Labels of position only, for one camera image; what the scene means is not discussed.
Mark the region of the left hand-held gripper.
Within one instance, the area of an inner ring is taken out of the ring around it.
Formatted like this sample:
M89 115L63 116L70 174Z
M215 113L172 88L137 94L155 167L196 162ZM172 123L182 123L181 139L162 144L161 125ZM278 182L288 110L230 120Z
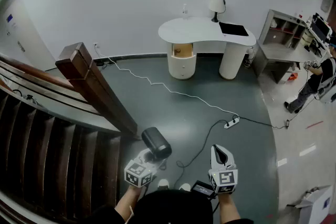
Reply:
M141 188L149 184L157 173L160 161L156 161L149 149L142 150L135 159L128 162L124 169L124 180Z

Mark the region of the black cylindrical object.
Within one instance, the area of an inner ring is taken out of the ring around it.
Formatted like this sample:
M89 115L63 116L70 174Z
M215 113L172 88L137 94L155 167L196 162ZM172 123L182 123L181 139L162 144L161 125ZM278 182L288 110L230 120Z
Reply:
M147 146L144 153L146 163L159 165L172 154L171 145L156 127L147 128L141 137Z

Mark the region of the wooden drawer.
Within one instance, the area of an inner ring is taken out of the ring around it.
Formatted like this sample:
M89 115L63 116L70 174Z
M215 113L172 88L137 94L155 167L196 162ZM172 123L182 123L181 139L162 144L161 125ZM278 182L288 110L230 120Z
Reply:
M172 44L172 56L177 58L189 58L194 56L193 44Z

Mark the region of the person's right forearm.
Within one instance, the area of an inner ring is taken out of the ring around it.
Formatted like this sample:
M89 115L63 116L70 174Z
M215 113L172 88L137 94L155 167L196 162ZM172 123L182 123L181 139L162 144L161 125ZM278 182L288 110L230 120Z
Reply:
M230 194L219 194L220 224L240 219L240 215Z

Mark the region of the white kidney-shaped desk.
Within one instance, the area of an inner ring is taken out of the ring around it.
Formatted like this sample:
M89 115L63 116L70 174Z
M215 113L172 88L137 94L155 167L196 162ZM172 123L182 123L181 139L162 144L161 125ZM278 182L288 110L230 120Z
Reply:
M256 44L254 34L249 36L224 35L218 23L208 17L190 17L187 20L170 20L158 29L159 37L167 43L167 60L170 75L175 79L191 78L196 69L199 53L222 54L219 74L226 80L233 80L242 64L247 50ZM172 56L172 44L193 44L194 56L177 58Z

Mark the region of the black screen device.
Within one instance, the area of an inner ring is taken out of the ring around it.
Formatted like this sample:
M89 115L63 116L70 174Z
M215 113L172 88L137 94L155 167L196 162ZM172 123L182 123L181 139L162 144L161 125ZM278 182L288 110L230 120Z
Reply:
M205 195L209 199L213 199L216 196L212 185L204 183L200 180L197 180L195 182L195 184L191 188L191 191Z

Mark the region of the white power strip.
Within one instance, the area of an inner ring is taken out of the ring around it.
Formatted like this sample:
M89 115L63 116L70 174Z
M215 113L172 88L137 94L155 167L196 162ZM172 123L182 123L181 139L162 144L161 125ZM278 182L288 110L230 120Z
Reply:
M229 129L229 128L233 127L234 125L238 124L239 121L240 121L240 117L236 116L236 115L233 115L232 120L225 123L224 128Z

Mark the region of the person's black shirt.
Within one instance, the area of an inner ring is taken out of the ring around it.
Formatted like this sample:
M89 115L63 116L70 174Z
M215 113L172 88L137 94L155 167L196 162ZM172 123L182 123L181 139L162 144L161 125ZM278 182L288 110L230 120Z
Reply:
M202 194L157 190L139 198L127 221L115 207L103 206L81 224L213 224L211 202Z

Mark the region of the dark wooden staircase steps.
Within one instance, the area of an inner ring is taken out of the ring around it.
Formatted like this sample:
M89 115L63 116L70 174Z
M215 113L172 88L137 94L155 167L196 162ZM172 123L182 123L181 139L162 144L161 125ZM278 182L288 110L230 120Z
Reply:
M119 198L121 139L0 89L0 191L29 211L76 224Z

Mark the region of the white cardboard box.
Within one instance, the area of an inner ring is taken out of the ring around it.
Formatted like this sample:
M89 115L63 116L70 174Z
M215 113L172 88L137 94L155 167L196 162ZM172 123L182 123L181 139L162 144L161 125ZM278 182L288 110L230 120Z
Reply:
M321 224L327 217L333 196L333 186L315 187L295 205L300 215L298 224Z

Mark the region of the dark wooden stair railing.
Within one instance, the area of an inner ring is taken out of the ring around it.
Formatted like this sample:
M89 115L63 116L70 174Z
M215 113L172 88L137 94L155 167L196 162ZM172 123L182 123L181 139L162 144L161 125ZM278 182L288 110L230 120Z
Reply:
M58 77L0 53L0 75L37 95L105 118L122 134L138 125L109 86L84 43L66 46L56 61Z

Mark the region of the grey desk with shelf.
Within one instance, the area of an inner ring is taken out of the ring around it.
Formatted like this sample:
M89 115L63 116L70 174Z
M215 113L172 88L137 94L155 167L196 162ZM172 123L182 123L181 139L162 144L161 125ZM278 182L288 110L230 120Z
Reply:
M300 18L270 9L252 62L256 77L270 72L276 83L284 83L289 71L300 71L307 61L320 63L329 54L325 44Z

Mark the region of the black flat pad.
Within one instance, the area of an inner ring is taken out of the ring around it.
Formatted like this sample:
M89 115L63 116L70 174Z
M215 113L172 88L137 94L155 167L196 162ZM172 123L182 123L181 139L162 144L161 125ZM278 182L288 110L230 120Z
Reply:
M236 35L236 36L249 36L243 25L229 24L229 23L218 23L221 31L224 35Z

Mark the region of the white table lamp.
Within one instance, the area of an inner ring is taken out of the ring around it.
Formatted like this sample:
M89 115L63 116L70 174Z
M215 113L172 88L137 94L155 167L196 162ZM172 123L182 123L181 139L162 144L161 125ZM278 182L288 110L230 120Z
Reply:
M226 11L226 1L225 0L210 0L208 7L209 7L209 10L214 12L212 22L217 23L218 22L217 15L225 13Z

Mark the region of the black computer monitor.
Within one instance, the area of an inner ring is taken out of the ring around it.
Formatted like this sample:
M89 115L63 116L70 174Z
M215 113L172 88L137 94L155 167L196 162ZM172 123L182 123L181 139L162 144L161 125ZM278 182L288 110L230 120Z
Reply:
M326 41L329 38L329 26L326 25L324 20L321 19L319 16L314 21L312 29L322 41Z

